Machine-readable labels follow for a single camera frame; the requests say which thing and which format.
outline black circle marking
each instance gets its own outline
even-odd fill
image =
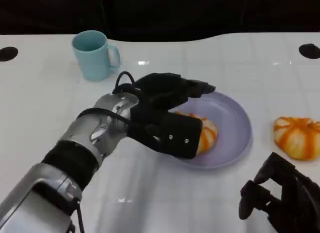
[[[303,44],[299,47],[299,52],[301,55],[308,59],[319,59],[320,58],[320,48],[312,43]]]
[[[18,49],[15,47],[5,47],[0,49],[0,62],[7,62],[18,55]]]

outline silver metal arm segment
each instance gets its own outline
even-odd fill
[[[106,94],[94,107],[130,119],[130,109],[138,103],[138,98],[129,93]],[[90,172],[92,177],[126,135],[124,122],[105,114],[87,114],[70,125],[57,145],[68,143],[83,149],[86,157],[96,162]],[[71,213],[56,200],[66,205],[74,201],[80,203],[85,186],[70,175],[54,164],[42,162],[33,166],[0,204],[0,233],[73,233],[75,227],[70,219]],[[36,190],[38,185],[49,191]]]

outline mug handle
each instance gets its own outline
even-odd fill
[[[112,68],[119,68],[121,62],[120,62],[120,53],[119,53],[118,48],[117,48],[116,46],[110,45],[110,44],[107,44],[107,45],[106,45],[106,48],[107,48],[108,50],[113,50],[113,51],[115,52],[115,56],[116,56],[116,64],[115,64],[115,65],[111,65],[110,67],[112,67]]]

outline dark wall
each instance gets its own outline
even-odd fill
[[[0,34],[95,29],[123,41],[320,31],[320,0],[0,0]]]

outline light blue mug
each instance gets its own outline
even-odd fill
[[[108,45],[108,39],[100,31],[87,30],[77,34],[72,40],[72,48],[84,78],[89,81],[101,81],[111,75],[120,66],[119,50]],[[116,65],[111,65],[109,50],[116,56]]]

